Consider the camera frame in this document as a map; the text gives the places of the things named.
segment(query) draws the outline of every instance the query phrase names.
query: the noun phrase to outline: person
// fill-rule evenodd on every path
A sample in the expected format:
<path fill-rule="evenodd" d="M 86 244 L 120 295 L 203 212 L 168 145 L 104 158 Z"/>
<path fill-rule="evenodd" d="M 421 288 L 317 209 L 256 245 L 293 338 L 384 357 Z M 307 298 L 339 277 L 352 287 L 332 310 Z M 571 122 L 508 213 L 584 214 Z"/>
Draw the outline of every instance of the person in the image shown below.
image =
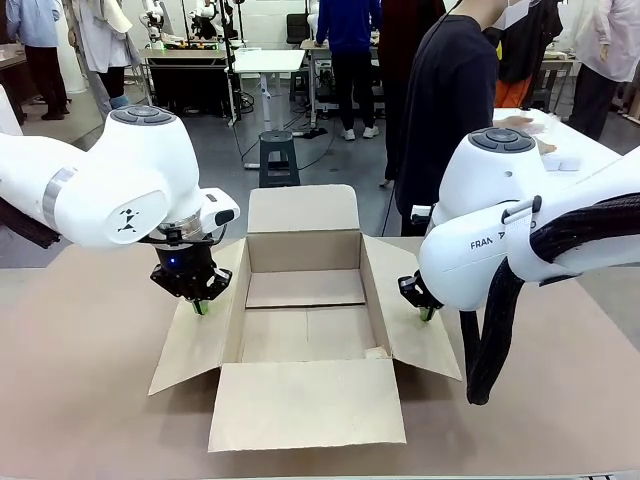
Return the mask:
<path fill-rule="evenodd" d="M 128 34 L 131 22 L 117 0 L 71 0 L 67 13 L 69 44 L 80 53 L 98 109 L 105 118 L 111 109 L 131 104 L 124 91 L 124 71 L 140 65 Z"/>
<path fill-rule="evenodd" d="M 342 137 L 356 139 L 352 93 L 360 105 L 364 122 L 363 138 L 379 135 L 375 125 L 373 69 L 371 66 L 371 26 L 380 28 L 380 0 L 321 0 L 316 45 L 327 34 L 331 64 L 342 120 Z"/>
<path fill-rule="evenodd" d="M 387 186 L 398 174 L 400 128 L 407 101 L 413 57 L 424 34 L 444 15 L 442 0 L 382 0 L 378 60 L 386 115 Z"/>
<path fill-rule="evenodd" d="M 631 82 L 640 60 L 640 2 L 599 0 L 576 38 L 582 62 L 568 124 L 599 140 L 620 82 Z"/>
<path fill-rule="evenodd" d="M 409 80 L 398 156 L 395 199 L 403 236 L 425 235 L 427 226 L 413 225 L 411 210 L 438 201 L 444 172 L 465 135 L 530 121 L 509 117 L 493 122 L 498 56 L 482 33 L 492 25 L 505 30 L 526 16 L 528 7 L 529 0 L 460 1 L 422 39 Z"/>
<path fill-rule="evenodd" d="M 58 8 L 55 0 L 7 0 L 6 4 L 7 34 L 24 45 L 31 78 L 47 104 L 43 120 L 63 120 L 69 113 L 58 63 Z"/>
<path fill-rule="evenodd" d="M 506 31 L 498 31 L 502 59 L 496 108 L 531 107 L 544 52 L 562 30 L 558 0 L 532 0 L 526 18 Z"/>

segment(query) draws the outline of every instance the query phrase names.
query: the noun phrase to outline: stool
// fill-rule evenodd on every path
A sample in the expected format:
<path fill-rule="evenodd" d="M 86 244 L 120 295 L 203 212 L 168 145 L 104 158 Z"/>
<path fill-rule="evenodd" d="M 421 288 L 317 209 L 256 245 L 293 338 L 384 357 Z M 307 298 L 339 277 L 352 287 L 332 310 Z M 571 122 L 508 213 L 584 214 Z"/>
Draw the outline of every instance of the stool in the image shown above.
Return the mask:
<path fill-rule="evenodd" d="M 271 160 L 271 154 L 279 160 Z M 260 188 L 298 187 L 300 175 L 291 132 L 274 130 L 260 134 Z"/>
<path fill-rule="evenodd" d="M 294 102 L 296 96 L 309 98 L 308 68 L 301 68 L 297 72 L 291 72 L 291 80 L 289 80 L 289 101 Z"/>

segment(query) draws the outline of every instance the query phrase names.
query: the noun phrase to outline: orange clothing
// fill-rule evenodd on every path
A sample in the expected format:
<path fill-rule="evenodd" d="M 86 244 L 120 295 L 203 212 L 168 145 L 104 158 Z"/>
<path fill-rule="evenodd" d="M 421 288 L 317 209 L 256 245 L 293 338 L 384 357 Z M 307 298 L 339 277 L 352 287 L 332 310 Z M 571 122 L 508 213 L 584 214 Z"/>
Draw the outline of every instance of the orange clothing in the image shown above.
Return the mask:
<path fill-rule="evenodd" d="M 527 96 L 531 77 L 517 83 L 505 83 L 498 80 L 496 89 L 496 108 L 520 108 Z"/>

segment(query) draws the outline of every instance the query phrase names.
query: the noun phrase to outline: table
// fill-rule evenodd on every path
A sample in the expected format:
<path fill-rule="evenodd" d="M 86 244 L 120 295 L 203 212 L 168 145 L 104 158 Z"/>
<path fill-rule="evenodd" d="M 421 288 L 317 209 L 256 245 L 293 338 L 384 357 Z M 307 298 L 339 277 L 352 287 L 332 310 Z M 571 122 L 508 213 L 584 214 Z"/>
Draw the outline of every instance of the table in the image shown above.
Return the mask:
<path fill-rule="evenodd" d="M 142 71 L 143 71 L 143 84 L 145 86 L 145 95 L 147 96 L 147 101 L 149 105 L 153 105 L 151 101 L 150 89 L 148 88 L 151 84 L 149 81 L 150 70 L 151 69 L 168 69 L 168 70 L 222 70 L 224 71 L 227 68 L 227 52 L 225 50 L 154 50 L 154 49 L 140 49 L 138 50 L 140 53 L 140 57 L 142 58 Z M 208 61 L 209 63 L 193 63 L 188 64 L 185 63 L 187 61 L 194 62 L 203 62 Z M 160 61 L 162 63 L 156 63 L 150 65 L 150 61 Z M 229 101 L 231 105 L 231 115 L 232 119 L 230 121 L 230 125 L 233 125 L 236 120 L 236 111 L 233 99 L 233 92 L 231 88 L 231 82 L 227 78 L 226 82 L 228 91 L 229 91 Z"/>
<path fill-rule="evenodd" d="M 22 63 L 26 63 L 27 56 L 23 51 L 16 50 L 16 45 L 1 45 L 3 47 L 2 53 L 0 53 L 0 84 L 5 85 L 5 81 L 3 78 L 2 72 L 8 68 L 14 67 L 16 65 L 20 65 Z M 16 120 L 18 120 L 18 124 L 22 125 L 24 123 L 25 114 L 22 111 L 22 105 L 20 102 L 16 100 L 10 88 L 7 88 L 5 85 L 5 92 L 7 93 L 7 98 L 9 99 L 9 103 L 11 104 L 11 108 L 16 115 Z"/>
<path fill-rule="evenodd" d="M 386 241 L 414 253 L 420 245 Z M 0 314 L 0 475 L 513 477 L 640 468 L 640 354 L 575 281 L 525 288 L 510 357 L 485 407 L 466 403 L 464 383 L 397 363 L 407 445 L 208 454 L 217 371 L 147 397 L 176 306 L 148 279 L 156 263 L 149 246 L 72 246 Z M 463 362 L 457 314 L 442 315 Z"/>
<path fill-rule="evenodd" d="M 262 91 L 262 106 L 264 109 L 264 128 L 267 132 L 273 130 L 271 110 L 269 108 L 272 95 L 269 93 L 267 74 L 275 74 L 276 95 L 281 96 L 282 90 L 280 88 L 280 74 L 300 70 L 303 57 L 304 52 L 301 50 L 248 50 L 236 55 L 236 63 L 233 68 L 237 74 L 260 74 L 260 89 Z M 278 105 L 279 119 L 276 129 L 282 130 L 282 102 L 279 102 Z"/>
<path fill-rule="evenodd" d="M 549 72 L 549 78 L 547 79 L 547 84 L 543 85 L 545 78 L 538 77 L 536 88 L 545 88 L 549 90 L 549 97 L 551 97 L 551 91 L 553 90 L 553 85 L 555 84 L 556 78 L 560 72 L 564 72 L 564 78 L 562 80 L 562 84 L 560 85 L 560 91 L 558 92 L 558 98 L 556 99 L 556 104 L 551 109 L 551 105 L 549 105 L 549 110 L 552 112 L 556 112 L 558 109 L 558 105 L 560 104 L 560 99 L 562 98 L 562 93 L 564 92 L 564 88 L 567 85 L 567 80 L 571 75 L 571 71 L 576 65 L 580 65 L 580 62 L 575 59 L 545 59 L 542 62 L 542 66 L 540 67 L 540 72 Z"/>
<path fill-rule="evenodd" d="M 328 45 L 321 47 L 316 46 L 313 40 L 305 40 L 300 44 L 300 48 L 309 54 L 309 97 L 311 97 L 311 128 L 316 128 L 318 125 L 318 109 L 338 108 L 337 105 L 320 103 L 317 100 L 316 93 L 316 62 L 320 60 L 330 60 L 331 51 Z M 371 59 L 378 59 L 378 47 L 371 47 Z M 375 108 L 384 109 L 384 104 L 376 104 Z"/>
<path fill-rule="evenodd" d="M 582 166 L 577 172 L 551 173 L 554 181 L 558 182 L 559 186 L 573 184 L 620 158 L 620 155 L 613 150 L 609 150 L 601 143 L 565 125 L 557 117 L 554 118 L 540 110 L 523 112 L 517 108 L 497 108 L 494 111 L 495 120 L 501 120 L 512 115 L 526 115 L 533 118 L 534 124 L 544 125 L 543 133 L 534 136 L 540 138 L 543 142 L 558 147 L 557 152 L 551 155 L 582 159 Z"/>

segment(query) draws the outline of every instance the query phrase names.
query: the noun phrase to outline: hand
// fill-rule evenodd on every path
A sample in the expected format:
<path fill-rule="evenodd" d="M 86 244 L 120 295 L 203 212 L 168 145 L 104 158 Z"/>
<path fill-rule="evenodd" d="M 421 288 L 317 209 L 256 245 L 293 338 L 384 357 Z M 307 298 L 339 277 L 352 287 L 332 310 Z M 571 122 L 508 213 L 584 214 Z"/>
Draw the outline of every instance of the hand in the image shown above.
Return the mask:
<path fill-rule="evenodd" d="M 513 115 L 505 118 L 504 120 L 496 120 L 493 122 L 493 125 L 499 128 L 522 128 L 531 122 L 533 122 L 533 118 Z"/>
<path fill-rule="evenodd" d="M 541 156 L 546 155 L 547 153 L 553 153 L 558 150 L 558 147 L 556 147 L 555 145 L 549 145 L 548 143 L 544 143 L 540 139 L 536 139 L 536 142 L 538 143 L 538 151 L 540 152 Z"/>
<path fill-rule="evenodd" d="M 609 45 L 600 46 L 600 60 L 606 63 L 609 59 Z"/>

